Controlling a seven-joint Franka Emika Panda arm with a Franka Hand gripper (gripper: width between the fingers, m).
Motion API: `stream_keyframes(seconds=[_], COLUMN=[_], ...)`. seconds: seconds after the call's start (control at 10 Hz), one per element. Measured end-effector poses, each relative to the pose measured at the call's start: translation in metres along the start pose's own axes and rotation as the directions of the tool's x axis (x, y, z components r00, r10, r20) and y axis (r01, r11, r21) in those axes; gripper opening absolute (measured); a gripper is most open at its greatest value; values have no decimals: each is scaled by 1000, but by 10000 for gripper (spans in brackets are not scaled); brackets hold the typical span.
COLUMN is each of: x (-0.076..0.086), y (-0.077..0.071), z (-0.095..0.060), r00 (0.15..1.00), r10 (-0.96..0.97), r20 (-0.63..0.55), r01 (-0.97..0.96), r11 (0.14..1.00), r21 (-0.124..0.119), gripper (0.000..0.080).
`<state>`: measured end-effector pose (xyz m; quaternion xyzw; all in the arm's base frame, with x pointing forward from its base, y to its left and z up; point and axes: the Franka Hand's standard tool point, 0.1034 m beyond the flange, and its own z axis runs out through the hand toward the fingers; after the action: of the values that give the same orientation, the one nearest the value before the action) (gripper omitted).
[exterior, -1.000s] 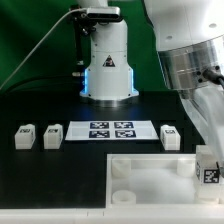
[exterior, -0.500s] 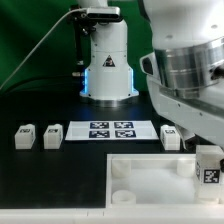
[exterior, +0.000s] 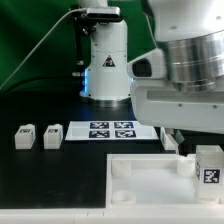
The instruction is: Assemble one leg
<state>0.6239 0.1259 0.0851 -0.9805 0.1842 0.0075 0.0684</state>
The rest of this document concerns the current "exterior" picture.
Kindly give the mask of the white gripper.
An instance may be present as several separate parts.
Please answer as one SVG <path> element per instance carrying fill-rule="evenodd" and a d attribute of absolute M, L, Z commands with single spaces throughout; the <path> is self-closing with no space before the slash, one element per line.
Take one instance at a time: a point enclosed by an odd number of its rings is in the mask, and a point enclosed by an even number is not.
<path fill-rule="evenodd" d="M 180 130 L 224 134 L 224 77 L 208 92 L 184 93 L 168 80 L 160 49 L 145 53 L 127 64 L 135 118 L 144 125 L 172 128 L 177 155 L 185 138 Z"/>

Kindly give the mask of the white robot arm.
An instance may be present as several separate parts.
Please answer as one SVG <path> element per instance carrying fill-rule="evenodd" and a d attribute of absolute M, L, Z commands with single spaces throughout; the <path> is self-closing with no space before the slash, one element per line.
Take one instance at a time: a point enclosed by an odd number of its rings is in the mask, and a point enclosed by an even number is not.
<path fill-rule="evenodd" d="M 224 134 L 224 0 L 141 0 L 146 17 L 155 19 L 155 48 L 129 63 L 115 65 L 129 75 L 123 90 L 103 65 L 112 42 L 103 29 L 92 37 L 96 59 L 88 72 L 93 101 L 117 101 L 131 94 L 136 119 L 144 124 Z"/>

